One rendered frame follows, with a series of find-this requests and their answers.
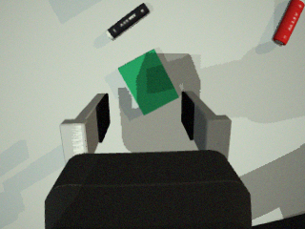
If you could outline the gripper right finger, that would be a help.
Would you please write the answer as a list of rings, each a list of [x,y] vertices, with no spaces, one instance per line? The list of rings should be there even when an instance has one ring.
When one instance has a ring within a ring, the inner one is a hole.
[[[229,157],[232,121],[216,115],[193,91],[182,92],[181,122],[198,150],[213,150]]]

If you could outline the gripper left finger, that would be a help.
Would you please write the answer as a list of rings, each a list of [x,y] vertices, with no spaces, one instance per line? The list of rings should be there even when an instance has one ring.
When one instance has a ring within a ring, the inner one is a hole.
[[[109,94],[97,94],[75,119],[65,119],[59,125],[65,164],[75,155],[94,154],[110,124]]]

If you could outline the black battery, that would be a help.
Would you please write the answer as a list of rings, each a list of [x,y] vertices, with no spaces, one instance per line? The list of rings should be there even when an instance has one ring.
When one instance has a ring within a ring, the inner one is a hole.
[[[106,30],[107,36],[111,40],[113,40],[116,36],[118,36],[120,33],[125,31],[127,28],[129,28],[131,25],[133,25],[135,22],[137,22],[140,18],[142,18],[149,12],[150,11],[147,8],[147,6],[144,3],[142,3],[134,10],[129,12],[127,15],[125,15],[123,18],[121,18],[114,25],[112,25],[109,29],[107,29]]]

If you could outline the red aa battery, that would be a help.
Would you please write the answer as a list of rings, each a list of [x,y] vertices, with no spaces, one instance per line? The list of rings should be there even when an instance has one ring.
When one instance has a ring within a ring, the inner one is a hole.
[[[285,46],[295,28],[300,14],[305,6],[305,0],[292,0],[287,8],[282,21],[274,35],[273,40]]]

